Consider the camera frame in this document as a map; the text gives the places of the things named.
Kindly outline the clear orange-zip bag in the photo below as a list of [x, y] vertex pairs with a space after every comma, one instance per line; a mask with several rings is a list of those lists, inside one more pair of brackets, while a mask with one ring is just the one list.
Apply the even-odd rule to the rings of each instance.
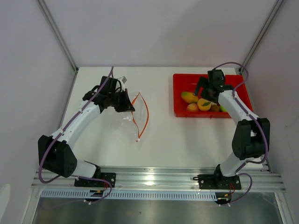
[[120, 113], [117, 117], [119, 130], [132, 142], [139, 142], [150, 119], [148, 104], [140, 92], [129, 94], [134, 112]]

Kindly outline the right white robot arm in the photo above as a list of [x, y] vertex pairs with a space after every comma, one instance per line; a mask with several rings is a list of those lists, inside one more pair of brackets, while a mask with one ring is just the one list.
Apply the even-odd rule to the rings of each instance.
[[217, 165], [211, 175], [194, 177], [200, 189], [241, 189], [240, 171], [248, 164], [257, 164], [256, 158], [267, 157], [269, 152], [270, 122], [254, 114], [239, 97], [236, 87], [225, 83], [222, 70], [212, 69], [207, 77], [200, 77], [195, 94], [223, 106], [236, 130], [232, 139], [232, 153]]

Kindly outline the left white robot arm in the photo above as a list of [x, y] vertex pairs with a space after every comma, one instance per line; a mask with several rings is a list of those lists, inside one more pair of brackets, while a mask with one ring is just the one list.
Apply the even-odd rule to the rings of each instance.
[[101, 182], [99, 166], [78, 160], [73, 147], [88, 125], [105, 109], [112, 107], [116, 112], [135, 111], [128, 90], [124, 87], [125, 77], [111, 78], [103, 76], [101, 83], [94, 86], [82, 98], [82, 102], [65, 126], [56, 130], [52, 135], [42, 135], [38, 140], [39, 171], [41, 182], [42, 169], [68, 178], [70, 176], [84, 177], [92, 187]]

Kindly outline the yellow orange with leaf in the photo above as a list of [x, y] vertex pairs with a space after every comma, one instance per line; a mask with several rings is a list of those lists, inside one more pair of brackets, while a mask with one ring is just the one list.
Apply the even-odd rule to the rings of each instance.
[[209, 111], [211, 108], [212, 103], [206, 99], [200, 98], [197, 102], [197, 106], [200, 111], [206, 112]]

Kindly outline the pink peach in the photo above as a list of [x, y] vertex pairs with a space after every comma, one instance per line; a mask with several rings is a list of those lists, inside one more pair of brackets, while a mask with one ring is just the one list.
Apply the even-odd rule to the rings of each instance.
[[198, 112], [199, 108], [198, 108], [198, 105], [196, 103], [191, 103], [187, 106], [186, 110], [189, 111], [189, 112]]

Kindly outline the yellow-green mango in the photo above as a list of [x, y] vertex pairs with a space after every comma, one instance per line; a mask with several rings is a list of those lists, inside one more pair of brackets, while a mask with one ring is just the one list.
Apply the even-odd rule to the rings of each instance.
[[181, 98], [188, 104], [197, 103], [199, 98], [192, 92], [184, 91], [181, 93]]

